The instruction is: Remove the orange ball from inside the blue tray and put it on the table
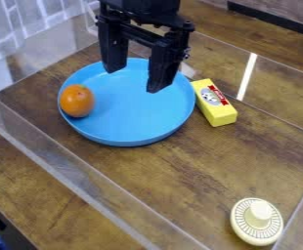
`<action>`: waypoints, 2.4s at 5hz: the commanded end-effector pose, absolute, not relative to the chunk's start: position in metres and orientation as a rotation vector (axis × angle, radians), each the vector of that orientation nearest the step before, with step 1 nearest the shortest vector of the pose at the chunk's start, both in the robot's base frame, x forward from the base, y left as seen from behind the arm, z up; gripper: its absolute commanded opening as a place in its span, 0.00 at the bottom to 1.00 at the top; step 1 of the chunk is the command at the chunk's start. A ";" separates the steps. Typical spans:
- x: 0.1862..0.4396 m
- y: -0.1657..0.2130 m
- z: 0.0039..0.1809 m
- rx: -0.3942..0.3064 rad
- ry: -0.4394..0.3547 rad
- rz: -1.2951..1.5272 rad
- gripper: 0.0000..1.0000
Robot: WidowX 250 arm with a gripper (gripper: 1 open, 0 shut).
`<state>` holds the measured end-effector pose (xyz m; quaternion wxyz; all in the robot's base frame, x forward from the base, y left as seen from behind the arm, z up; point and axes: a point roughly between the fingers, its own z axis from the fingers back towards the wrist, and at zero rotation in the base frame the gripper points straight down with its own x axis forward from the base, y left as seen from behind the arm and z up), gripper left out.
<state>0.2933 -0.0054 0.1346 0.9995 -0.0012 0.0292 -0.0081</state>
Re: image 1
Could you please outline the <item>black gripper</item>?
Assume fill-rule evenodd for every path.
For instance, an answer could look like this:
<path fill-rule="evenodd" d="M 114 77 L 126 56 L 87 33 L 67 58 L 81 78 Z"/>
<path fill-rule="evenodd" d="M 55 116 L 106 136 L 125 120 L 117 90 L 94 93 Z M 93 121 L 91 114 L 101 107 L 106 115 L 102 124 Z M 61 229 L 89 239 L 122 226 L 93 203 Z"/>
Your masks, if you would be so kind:
<path fill-rule="evenodd" d="M 129 39 L 153 44 L 147 91 L 173 84 L 179 65 L 189 58 L 194 24 L 179 15 L 181 0 L 99 0 L 98 38 L 105 69 L 127 65 Z"/>

